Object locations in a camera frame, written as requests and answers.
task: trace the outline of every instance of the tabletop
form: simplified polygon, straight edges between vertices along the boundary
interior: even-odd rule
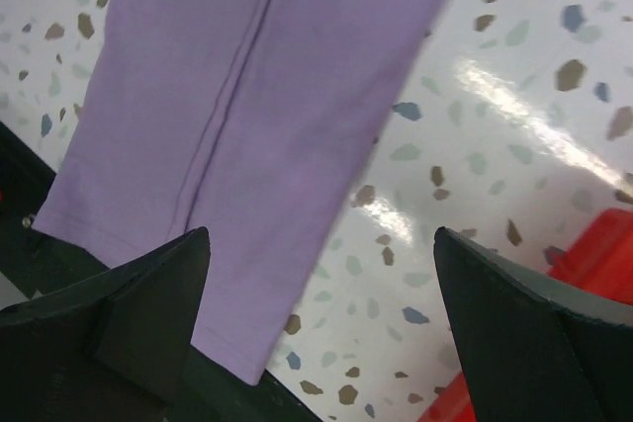
[[[0,0],[0,121],[53,169],[108,1]],[[412,422],[459,372],[435,228],[545,270],[633,203],[633,0],[447,0],[429,33],[268,366],[323,420]]]

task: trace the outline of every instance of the lavender fabric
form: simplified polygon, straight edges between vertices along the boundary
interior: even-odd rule
[[[110,267],[197,226],[193,345],[257,383],[441,0],[111,0],[35,228]]]

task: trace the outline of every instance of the dark green surface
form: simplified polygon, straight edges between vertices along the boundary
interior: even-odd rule
[[[45,199],[54,173],[0,124],[0,273],[28,297],[47,294],[105,267],[85,251],[40,236],[22,225]],[[191,349],[169,422],[318,421],[266,373],[251,387]]]

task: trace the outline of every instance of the red container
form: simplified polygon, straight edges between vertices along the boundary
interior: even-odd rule
[[[564,254],[552,256],[550,277],[633,305],[633,212],[607,210]],[[464,375],[456,377],[419,422],[477,422]]]

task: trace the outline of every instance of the terrazzo surface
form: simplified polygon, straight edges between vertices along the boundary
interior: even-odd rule
[[[0,121],[55,169],[107,8],[0,0]],[[633,0],[449,0],[270,371],[324,420],[416,420],[459,372],[436,227],[546,270],[633,204],[632,36]]]

